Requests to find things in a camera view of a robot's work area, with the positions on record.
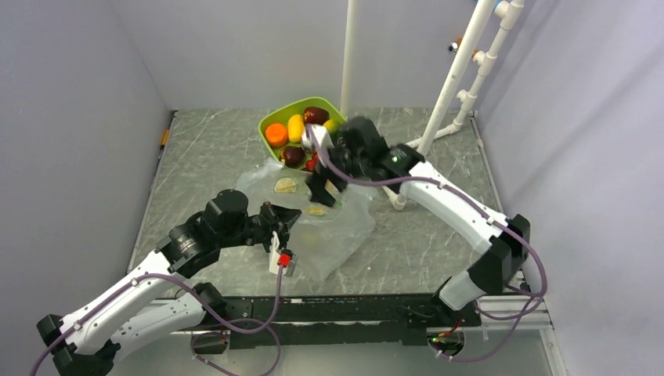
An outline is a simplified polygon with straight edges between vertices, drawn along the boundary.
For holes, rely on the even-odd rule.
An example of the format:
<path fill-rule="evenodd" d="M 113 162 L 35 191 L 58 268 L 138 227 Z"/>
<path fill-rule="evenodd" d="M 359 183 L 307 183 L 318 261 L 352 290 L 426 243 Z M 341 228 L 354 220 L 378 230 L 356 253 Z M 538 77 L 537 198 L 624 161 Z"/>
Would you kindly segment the dark red apple front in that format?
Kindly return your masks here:
<path fill-rule="evenodd" d="M 288 168 L 299 168 L 305 162 L 306 152 L 300 146 L 285 146 L 279 159 Z"/>

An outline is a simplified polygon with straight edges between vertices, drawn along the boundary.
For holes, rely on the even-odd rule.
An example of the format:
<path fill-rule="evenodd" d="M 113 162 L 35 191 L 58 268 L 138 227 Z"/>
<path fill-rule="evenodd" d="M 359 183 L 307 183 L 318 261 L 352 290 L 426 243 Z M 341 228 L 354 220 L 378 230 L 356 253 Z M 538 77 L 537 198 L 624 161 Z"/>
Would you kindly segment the dark red apple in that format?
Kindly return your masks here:
<path fill-rule="evenodd" d="M 299 168 L 305 162 L 306 152 L 300 146 L 285 146 L 279 159 L 288 168 Z"/>
<path fill-rule="evenodd" d="M 329 112 L 321 107 L 307 107 L 303 113 L 304 123 L 323 125 L 330 119 Z"/>

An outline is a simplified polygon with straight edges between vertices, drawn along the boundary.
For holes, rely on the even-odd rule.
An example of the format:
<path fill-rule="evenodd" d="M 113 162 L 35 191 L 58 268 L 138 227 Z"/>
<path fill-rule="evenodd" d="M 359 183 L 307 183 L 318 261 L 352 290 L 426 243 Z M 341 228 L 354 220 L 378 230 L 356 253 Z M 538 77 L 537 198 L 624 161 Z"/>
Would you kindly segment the clear plastic bag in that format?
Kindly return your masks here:
<path fill-rule="evenodd" d="M 370 203 L 377 193 L 373 187 L 350 185 L 339 192 L 331 183 L 326 189 L 335 199 L 333 207 L 310 201 L 305 180 L 309 173 L 268 159 L 262 166 L 244 172 L 236 189 L 249 200 L 249 211 L 257 212 L 268 201 L 301 211 L 290 230 L 287 247 L 298 260 L 295 271 L 322 282 L 355 253 L 375 227 Z"/>

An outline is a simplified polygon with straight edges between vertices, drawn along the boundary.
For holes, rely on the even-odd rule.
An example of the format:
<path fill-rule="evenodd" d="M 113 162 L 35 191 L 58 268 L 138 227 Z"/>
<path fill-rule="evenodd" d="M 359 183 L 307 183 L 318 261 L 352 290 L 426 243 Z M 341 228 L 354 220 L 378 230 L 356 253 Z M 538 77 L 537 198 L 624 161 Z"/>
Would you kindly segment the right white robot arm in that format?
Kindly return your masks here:
<path fill-rule="evenodd" d="M 303 145 L 318 162 L 307 179 L 314 202 L 332 206 L 326 185 L 381 186 L 416 201 L 469 243 L 479 258 L 448 278 L 435 292 L 431 314 L 441 325 L 458 319 L 462 309 L 484 295 L 503 291 L 528 258 L 528 221 L 486 207 L 467 195 L 410 146 L 389 146 L 367 117 L 354 117 L 331 135 L 322 125 L 306 125 Z"/>

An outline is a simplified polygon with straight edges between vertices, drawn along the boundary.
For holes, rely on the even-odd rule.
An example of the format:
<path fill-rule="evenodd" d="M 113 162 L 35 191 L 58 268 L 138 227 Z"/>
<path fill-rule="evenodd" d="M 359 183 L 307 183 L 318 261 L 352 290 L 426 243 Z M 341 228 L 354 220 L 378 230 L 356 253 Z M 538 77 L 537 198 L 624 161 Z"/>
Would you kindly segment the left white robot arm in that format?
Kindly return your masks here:
<path fill-rule="evenodd" d="M 257 334 L 271 320 L 227 319 L 225 301 L 211 284 L 190 287 L 189 278 L 216 263 L 225 248 L 261 245 L 278 277 L 289 270 L 287 248 L 301 210 L 265 202 L 247 212 L 247 196 L 223 190 L 204 210 L 174 227 L 129 274 L 80 309 L 49 314 L 37 325 L 45 351 L 30 373 L 51 359 L 61 375 L 105 375 L 127 355 L 189 327 Z"/>

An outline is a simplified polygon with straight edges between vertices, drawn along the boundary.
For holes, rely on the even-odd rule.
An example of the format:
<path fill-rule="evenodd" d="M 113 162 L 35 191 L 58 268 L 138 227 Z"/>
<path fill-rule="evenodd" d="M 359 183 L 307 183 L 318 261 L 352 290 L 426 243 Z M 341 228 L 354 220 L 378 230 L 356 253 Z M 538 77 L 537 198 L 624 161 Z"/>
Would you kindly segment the green yellow fake mango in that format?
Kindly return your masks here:
<path fill-rule="evenodd" d="M 323 127 L 331 134 L 334 135 L 338 133 L 340 122 L 335 119 L 329 119 L 323 123 Z"/>

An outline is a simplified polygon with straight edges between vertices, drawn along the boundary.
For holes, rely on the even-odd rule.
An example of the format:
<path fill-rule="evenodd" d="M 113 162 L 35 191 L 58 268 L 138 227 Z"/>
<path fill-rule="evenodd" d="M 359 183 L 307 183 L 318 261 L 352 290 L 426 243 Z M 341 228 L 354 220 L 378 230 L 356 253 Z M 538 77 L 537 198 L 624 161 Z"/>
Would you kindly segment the orange fake fruit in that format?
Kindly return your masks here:
<path fill-rule="evenodd" d="M 287 127 L 281 123 L 272 123 L 267 126 L 263 135 L 271 148 L 280 148 L 289 142 Z"/>

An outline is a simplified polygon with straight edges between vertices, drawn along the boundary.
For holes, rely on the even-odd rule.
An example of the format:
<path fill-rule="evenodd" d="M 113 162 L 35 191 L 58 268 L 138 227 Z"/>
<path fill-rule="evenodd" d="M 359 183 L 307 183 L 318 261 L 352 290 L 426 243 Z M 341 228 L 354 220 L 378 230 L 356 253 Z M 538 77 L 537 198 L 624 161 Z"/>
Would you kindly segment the red grape bunch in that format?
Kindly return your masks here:
<path fill-rule="evenodd" d="M 311 157 L 305 162 L 305 170 L 307 172 L 314 172 L 316 170 L 316 165 L 319 161 L 319 156 L 317 153 L 313 153 Z"/>

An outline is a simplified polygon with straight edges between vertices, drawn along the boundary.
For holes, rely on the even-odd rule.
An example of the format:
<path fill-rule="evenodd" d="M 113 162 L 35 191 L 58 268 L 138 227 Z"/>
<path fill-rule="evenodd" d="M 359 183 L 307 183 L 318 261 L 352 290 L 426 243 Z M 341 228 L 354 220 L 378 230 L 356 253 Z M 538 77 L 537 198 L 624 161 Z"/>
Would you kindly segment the dark red apple back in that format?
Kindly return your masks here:
<path fill-rule="evenodd" d="M 330 119 L 329 112 L 321 107 L 307 107 L 303 113 L 304 123 L 323 125 Z"/>

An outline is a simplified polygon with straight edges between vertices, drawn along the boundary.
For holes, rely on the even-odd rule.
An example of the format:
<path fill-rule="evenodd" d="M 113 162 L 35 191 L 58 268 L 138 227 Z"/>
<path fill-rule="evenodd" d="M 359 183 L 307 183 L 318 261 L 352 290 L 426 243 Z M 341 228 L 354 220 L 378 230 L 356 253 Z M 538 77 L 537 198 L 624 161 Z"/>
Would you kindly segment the green plastic tray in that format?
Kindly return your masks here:
<path fill-rule="evenodd" d="M 272 113 L 266 115 L 258 125 L 258 131 L 260 133 L 260 136 L 262 138 L 263 143 L 265 144 L 265 147 L 267 148 L 269 155 L 277 160 L 280 161 L 280 152 L 285 146 L 300 146 L 305 152 L 306 152 L 306 159 L 305 162 L 311 157 L 313 153 L 315 153 L 312 150 L 305 149 L 302 147 L 301 142 L 300 143 L 290 143 L 288 142 L 285 146 L 280 147 L 280 148 L 271 148 L 268 143 L 265 141 L 265 137 L 263 135 L 263 132 L 265 128 L 272 123 L 281 123 L 284 124 L 287 127 L 287 122 L 288 119 L 294 115 L 294 114 L 302 114 L 304 113 L 305 109 L 307 107 L 321 107 L 329 112 L 330 119 L 335 119 L 339 121 L 341 124 L 345 123 L 347 121 L 346 116 L 344 116 L 336 107 L 333 105 L 330 101 L 327 99 L 324 99 L 322 97 L 314 96 L 314 97 L 309 97 L 305 99 L 300 99 L 296 102 L 290 103 L 284 107 L 281 107 L 278 110 L 274 110 Z M 295 168 L 296 170 L 301 170 L 305 171 L 305 162 L 299 167 Z"/>

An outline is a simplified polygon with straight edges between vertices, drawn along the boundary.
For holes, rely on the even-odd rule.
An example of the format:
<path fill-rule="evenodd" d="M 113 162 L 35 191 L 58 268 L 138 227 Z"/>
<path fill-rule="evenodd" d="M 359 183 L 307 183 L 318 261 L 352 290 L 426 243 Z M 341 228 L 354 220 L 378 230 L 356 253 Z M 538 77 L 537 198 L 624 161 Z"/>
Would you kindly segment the orange hook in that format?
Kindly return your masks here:
<path fill-rule="evenodd" d="M 459 51 L 460 45 L 462 43 L 462 38 L 457 38 L 454 42 L 450 42 L 448 45 L 448 52 L 452 55 L 456 55 Z M 471 54 L 471 58 L 474 59 L 475 55 L 478 53 L 478 50 L 475 49 Z"/>

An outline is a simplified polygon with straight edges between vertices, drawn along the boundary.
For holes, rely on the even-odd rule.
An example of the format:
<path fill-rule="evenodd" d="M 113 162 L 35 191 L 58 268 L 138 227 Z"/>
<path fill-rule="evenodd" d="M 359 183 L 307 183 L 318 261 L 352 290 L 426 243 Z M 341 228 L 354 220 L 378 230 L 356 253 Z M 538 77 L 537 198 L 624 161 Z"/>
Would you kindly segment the orange handled tool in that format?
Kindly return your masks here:
<path fill-rule="evenodd" d="M 169 137 L 169 129 L 166 129 L 161 137 L 161 142 L 160 142 L 160 150 L 163 150 L 168 142 L 168 137 Z"/>

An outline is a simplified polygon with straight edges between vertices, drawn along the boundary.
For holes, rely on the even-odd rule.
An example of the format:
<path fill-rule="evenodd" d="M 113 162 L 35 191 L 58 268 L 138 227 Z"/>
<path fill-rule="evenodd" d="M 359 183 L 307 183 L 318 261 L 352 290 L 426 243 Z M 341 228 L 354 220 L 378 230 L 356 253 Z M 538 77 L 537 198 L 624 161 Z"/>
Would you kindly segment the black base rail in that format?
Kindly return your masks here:
<path fill-rule="evenodd" d="M 199 354 L 221 354 L 231 349 L 282 345 L 337 345 L 398 342 L 425 345 L 439 331 L 462 333 L 482 320 L 472 304 L 455 317 L 438 313 L 429 294 L 290 296 L 280 299 L 269 331 L 232 333 L 216 328 L 206 316 L 191 341 Z"/>

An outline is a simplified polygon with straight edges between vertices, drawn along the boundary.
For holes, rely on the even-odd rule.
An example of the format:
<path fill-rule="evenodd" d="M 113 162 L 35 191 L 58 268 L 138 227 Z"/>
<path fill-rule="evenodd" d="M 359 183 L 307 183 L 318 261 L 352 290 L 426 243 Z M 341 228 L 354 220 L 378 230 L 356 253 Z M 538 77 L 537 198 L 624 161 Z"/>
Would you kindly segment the white pvc pipe frame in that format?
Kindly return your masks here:
<path fill-rule="evenodd" d="M 522 10 L 525 7 L 525 1 L 477 1 L 477 5 L 471 15 L 464 35 L 461 37 L 460 47 L 457 48 L 456 55 L 451 63 L 449 72 L 442 85 L 441 91 L 435 102 L 434 109 L 428 120 L 424 134 L 419 139 L 414 139 L 407 143 L 408 146 L 417 146 L 417 152 L 426 155 L 431 148 L 432 143 L 443 136 L 452 135 L 460 130 L 464 119 L 478 98 L 478 93 L 488 75 L 491 73 L 500 50 L 518 21 Z M 346 25 L 345 25 L 345 43 L 341 75 L 341 95 L 340 105 L 343 114 L 349 113 L 350 108 L 350 89 L 352 81 L 352 63 L 355 54 L 356 29 L 359 25 L 357 20 L 357 9 L 359 1 L 347 1 Z M 482 36 L 485 26 L 491 15 L 500 18 L 499 30 L 497 31 L 491 46 L 487 52 L 477 51 L 476 47 Z M 469 63 L 474 62 L 478 67 L 478 72 L 473 81 L 470 90 L 457 93 L 460 79 L 464 76 Z M 452 102 L 453 94 L 457 94 L 461 102 L 461 109 L 450 125 L 439 130 L 442 120 Z M 388 193 L 388 188 L 383 188 L 388 196 L 392 207 L 401 211 L 406 205 L 404 194 Z"/>

